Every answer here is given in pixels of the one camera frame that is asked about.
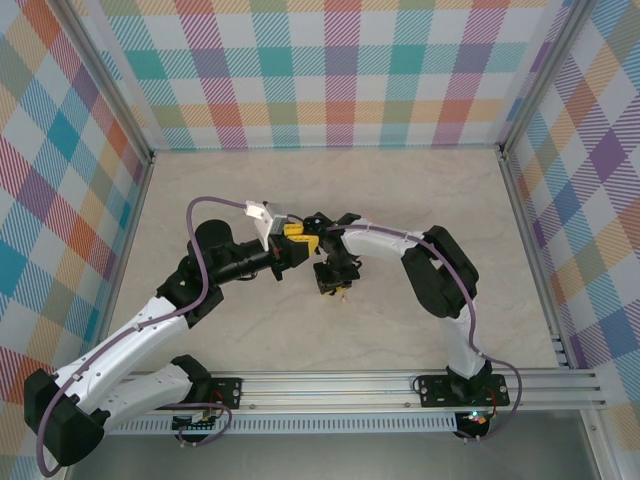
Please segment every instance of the plaid wallpaper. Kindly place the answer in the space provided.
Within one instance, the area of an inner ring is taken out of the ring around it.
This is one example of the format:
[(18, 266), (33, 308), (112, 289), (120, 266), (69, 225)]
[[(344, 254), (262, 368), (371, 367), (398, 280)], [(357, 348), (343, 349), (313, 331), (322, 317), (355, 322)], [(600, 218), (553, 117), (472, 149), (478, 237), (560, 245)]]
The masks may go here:
[(153, 143), (198, 149), (493, 144), (562, 0), (74, 3)]
[(24, 378), (86, 351), (143, 163), (45, 0), (0, 0), (0, 478), (36, 478)]
[(571, 12), (571, 7), (576, 2), (576, 0), (562, 0), (562, 6), (558, 11), (556, 18), (547, 33), (547, 36), (542, 43), (542, 47), (538, 51), (538, 55), (536, 55), (536, 59), (531, 64), (531, 68), (527, 73), (525, 81), (522, 83), (520, 90), (518, 91), (518, 96), (516, 97), (515, 102), (511, 106), (511, 110), (509, 110), (509, 115), (507, 115), (507, 120), (504, 122), (502, 126), (502, 130), (500, 130), (500, 134), (498, 135), (497, 143), (504, 143), (507, 135), (509, 134), (509, 130), (513, 125), (513, 121), (516, 118), (516, 115), (520, 111), (520, 107), (522, 106), (522, 102), (524, 102), (525, 98), (529, 95), (531, 88), (535, 84), (538, 74), (540, 73), (540, 68), (546, 61), (549, 53), (551, 52), (551, 46), (556, 41), (558, 34), (562, 31), (562, 27), (564, 26), (565, 21), (567, 20), (569, 13)]
[(640, 1), (600, 0), (512, 152), (578, 362), (640, 478)]

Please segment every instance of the metal extrusion frame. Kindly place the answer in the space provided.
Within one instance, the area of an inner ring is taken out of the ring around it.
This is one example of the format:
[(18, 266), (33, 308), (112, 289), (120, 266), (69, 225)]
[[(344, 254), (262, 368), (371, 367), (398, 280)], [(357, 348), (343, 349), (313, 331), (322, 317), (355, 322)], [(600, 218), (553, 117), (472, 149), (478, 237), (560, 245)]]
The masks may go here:
[(136, 153), (141, 158), (144, 158), (146, 163), (151, 163), (153, 158), (152, 146), (145, 138), (144, 133), (142, 133), (142, 129), (111, 76), (100, 52), (96, 49), (82, 20), (69, 1), (49, 0), (48, 4), (78, 51), (82, 63), (91, 74), (98, 90), (113, 110)]
[(524, 198), (522, 198), (520, 190), (517, 187), (511, 166), (499, 148), (496, 148), (496, 157), (498, 159), (502, 179), (507, 190), (507, 195), (511, 202), (511, 208), (516, 220), (516, 225), (520, 232), (520, 239), (522, 240), (524, 251), (529, 262), (529, 268), (533, 275), (533, 281), (535, 283), (536, 290), (538, 291), (542, 311), (545, 319), (547, 320), (547, 325), (549, 326), (549, 332), (552, 336), (555, 336), (555, 338), (563, 342), (567, 363), (570, 367), (576, 368), (578, 366), (578, 362), (573, 350), (571, 349), (571, 344), (566, 341), (569, 338), (569, 335), (564, 328), (563, 323), (560, 321), (560, 310), (555, 302), (551, 286), (544, 273), (544, 263), (540, 256), (540, 251), (536, 247), (536, 237), (524, 209)]
[(622, 480), (613, 447), (605, 427), (605, 410), (582, 410), (582, 423), (600, 476), (605, 480)]
[(575, 0), (569, 12), (562, 30), (551, 46), (549, 54), (540, 68), (531, 91), (525, 98), (520, 110), (516, 114), (511, 129), (507, 134), (503, 149), (507, 153), (513, 149), (518, 140), (527, 129), (533, 119), (536, 110), (540, 106), (544, 95), (553, 83), (560, 68), (564, 64), (571, 47), (578, 38), (591, 12), (599, 0)]
[[(517, 380), (514, 373), (509, 370), (497, 372), (505, 376), (507, 387), (515, 392)], [(243, 379), (242, 398), (239, 409), (233, 412), (230, 433), (389, 433), (455, 430), (454, 414), (468, 412), (469, 407), (422, 408), (419, 395), (413, 391), (416, 377), (444, 373), (396, 370), (212, 372), (211, 375)], [(132, 381), (141, 375), (129, 375), (123, 381)], [(521, 375), (523, 395), (520, 410), (593, 411), (606, 408), (604, 393), (595, 373), (590, 370), (523, 369)], [(498, 410), (509, 411), (511, 408), (498, 407)], [(156, 410), (126, 422), (110, 434), (172, 434), (175, 432), (171, 430), (171, 417), (200, 413), (199, 410)], [(323, 423), (316, 425), (310, 421)], [(336, 421), (343, 423), (336, 426)], [(215, 431), (203, 430), (202, 433)]]

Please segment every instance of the white robotic arm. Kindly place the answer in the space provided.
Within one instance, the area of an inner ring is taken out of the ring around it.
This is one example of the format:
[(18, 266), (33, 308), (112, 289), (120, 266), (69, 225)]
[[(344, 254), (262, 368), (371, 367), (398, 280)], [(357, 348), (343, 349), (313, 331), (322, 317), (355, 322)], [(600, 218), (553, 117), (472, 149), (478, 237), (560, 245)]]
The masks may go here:
[[(61, 465), (84, 458), (105, 433), (138, 415), (167, 404), (209, 401), (210, 376), (188, 355), (139, 380), (120, 382), (151, 352), (194, 327), (213, 310), (223, 299), (220, 285), (252, 278), (267, 268), (281, 280), (284, 270), (303, 263), (318, 247), (328, 254), (326, 262), (314, 265), (323, 294), (351, 287), (360, 278), (361, 256), (400, 259), (420, 303), (440, 318), (448, 342), (450, 374), (462, 382), (462, 390), (476, 385), (477, 379), (486, 374), (488, 362), (469, 345), (471, 319), (465, 300), (475, 296), (478, 274), (446, 230), (434, 227), (425, 234), (408, 232), (396, 238), (398, 232), (393, 237), (374, 231), (375, 226), (353, 214), (333, 222), (317, 213), (300, 225), (286, 224), (286, 216), (267, 204), (247, 202), (245, 213), (255, 219), (257, 240), (235, 244), (225, 222), (204, 222), (189, 242), (189, 254), (176, 272), (158, 288), (157, 297), (125, 326), (53, 375), (38, 370), (27, 378), (25, 421), (38, 432), (45, 410), (50, 409), (50, 417), (44, 415), (44, 421), (48, 421), (44, 444)], [(446, 270), (436, 269), (429, 253), (410, 238), (436, 245), (454, 265), (471, 297), (462, 295)], [(204, 259), (208, 288), (204, 301), (189, 310), (206, 287), (205, 272), (195, 258), (196, 248)], [(172, 312), (184, 313), (171, 316)], [(166, 319), (151, 322), (159, 317)], [(127, 330), (128, 334), (114, 340)], [(90, 365), (82, 369), (86, 362)], [(459, 396), (462, 401), (467, 398), (467, 394)]]
[[(355, 220), (351, 225), (364, 225), (367, 230), (346, 230), (342, 234), (342, 243), (349, 254), (382, 258), (390, 261), (400, 261), (407, 250), (416, 248), (417, 242), (406, 237), (423, 238), (422, 232), (403, 232), (405, 238), (392, 237), (388, 234), (371, 230), (372, 224), (364, 219)], [(464, 378), (476, 375), (484, 366), (484, 359), (474, 352), (469, 345), (469, 330), (471, 316), (469, 307), (465, 305), (457, 318), (445, 317), (440, 319), (440, 326), (447, 342), (449, 352), (449, 368)], [(479, 345), (476, 334), (476, 346)]]

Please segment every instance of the enclosure wall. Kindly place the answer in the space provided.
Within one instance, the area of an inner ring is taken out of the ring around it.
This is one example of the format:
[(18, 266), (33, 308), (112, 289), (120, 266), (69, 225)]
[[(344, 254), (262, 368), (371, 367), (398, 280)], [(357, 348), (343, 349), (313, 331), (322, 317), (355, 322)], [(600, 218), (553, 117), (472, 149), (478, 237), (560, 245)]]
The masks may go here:
[(572, 0), (73, 3), (150, 142), (192, 150), (494, 144)]
[(600, 374), (629, 478), (640, 472), (638, 25), (640, 2), (598, 3), (510, 156), (578, 366)]
[(143, 161), (45, 0), (0, 0), (0, 478), (37, 477), (23, 382), (87, 350)]

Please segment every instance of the beige floor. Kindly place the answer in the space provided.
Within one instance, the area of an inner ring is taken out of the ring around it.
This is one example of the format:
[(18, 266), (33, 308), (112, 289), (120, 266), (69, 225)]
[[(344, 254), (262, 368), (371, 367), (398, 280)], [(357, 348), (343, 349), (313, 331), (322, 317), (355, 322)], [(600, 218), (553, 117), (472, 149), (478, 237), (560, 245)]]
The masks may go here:
[[(495, 155), (491, 150), (262, 150), (161, 154), (111, 330), (130, 319), (185, 254), (185, 209), (199, 195), (269, 200), (301, 216), (355, 212), (409, 230), (446, 227), (480, 272), (485, 350), (520, 367), (557, 366)], [(196, 224), (229, 222), (255, 238), (239, 210), (196, 207)], [(277, 283), (262, 272), (225, 285), (225, 301), (139, 370), (194, 355), (211, 370), (442, 368), (438, 321), (416, 301), (400, 263), (365, 258), (345, 300), (321, 296), (311, 263)]]

